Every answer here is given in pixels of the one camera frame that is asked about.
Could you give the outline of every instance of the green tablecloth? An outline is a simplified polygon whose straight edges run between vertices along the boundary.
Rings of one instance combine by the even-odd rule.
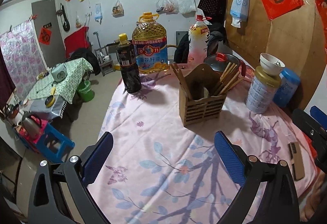
[[[30,100],[41,99],[50,96],[52,87],[56,87],[55,95],[60,95],[69,104],[73,103],[76,89],[87,71],[93,71],[91,64],[84,58],[79,58],[65,63],[67,66],[67,77],[60,83],[54,82],[51,73],[45,78],[37,81],[29,92],[27,98]]]

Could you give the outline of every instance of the green bucket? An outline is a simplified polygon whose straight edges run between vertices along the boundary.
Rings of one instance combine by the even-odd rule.
[[[91,82],[89,80],[82,81],[77,87],[77,92],[79,93],[82,100],[88,102],[94,98],[94,92],[91,89]]]

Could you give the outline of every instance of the rice cooker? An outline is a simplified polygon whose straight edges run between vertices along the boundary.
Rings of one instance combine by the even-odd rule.
[[[56,64],[51,69],[51,75],[55,82],[61,82],[67,77],[67,66],[64,63]]]

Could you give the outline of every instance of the blue container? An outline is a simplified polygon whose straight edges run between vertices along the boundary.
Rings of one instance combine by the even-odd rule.
[[[282,84],[277,90],[273,101],[277,104],[277,106],[285,108],[287,103],[294,95],[301,80],[296,73],[287,68],[285,68],[279,76],[282,79]]]

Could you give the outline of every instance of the white plastic bag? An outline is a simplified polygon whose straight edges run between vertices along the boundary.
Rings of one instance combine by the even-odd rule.
[[[250,0],[233,0],[230,12],[233,18],[233,26],[241,27],[240,22],[247,20],[249,14],[249,3]]]
[[[112,15],[115,17],[115,16],[122,15],[123,13],[124,13],[123,6],[120,3],[120,1],[117,0],[115,6],[112,8]]]
[[[174,4],[171,0],[159,0],[157,2],[157,13],[178,13],[178,5]]]
[[[184,15],[196,11],[197,8],[194,0],[183,0],[179,1],[178,10],[182,15]]]

